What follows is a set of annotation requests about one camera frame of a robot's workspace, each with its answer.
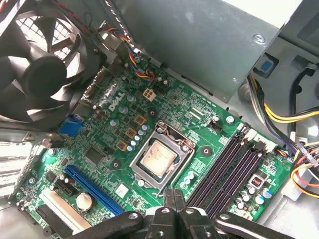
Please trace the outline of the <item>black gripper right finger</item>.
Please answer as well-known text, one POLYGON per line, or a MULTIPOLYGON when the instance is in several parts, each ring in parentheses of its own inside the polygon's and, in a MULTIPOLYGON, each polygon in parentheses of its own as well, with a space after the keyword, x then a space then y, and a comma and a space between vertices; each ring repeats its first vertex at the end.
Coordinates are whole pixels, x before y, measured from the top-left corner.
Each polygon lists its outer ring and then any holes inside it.
POLYGON ((230 212, 217 213, 209 218, 201 208, 188 207, 183 192, 174 189, 177 218, 185 239, 290 239, 256 222, 230 212))

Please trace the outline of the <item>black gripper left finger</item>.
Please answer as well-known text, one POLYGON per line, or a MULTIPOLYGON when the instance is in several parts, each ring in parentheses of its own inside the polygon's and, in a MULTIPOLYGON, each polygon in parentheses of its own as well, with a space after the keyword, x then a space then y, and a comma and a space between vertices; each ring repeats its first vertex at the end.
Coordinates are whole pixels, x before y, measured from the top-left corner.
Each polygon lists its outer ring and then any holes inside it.
POLYGON ((163 206, 142 215, 126 211, 72 236, 73 239, 174 239, 179 189, 166 188, 163 206))

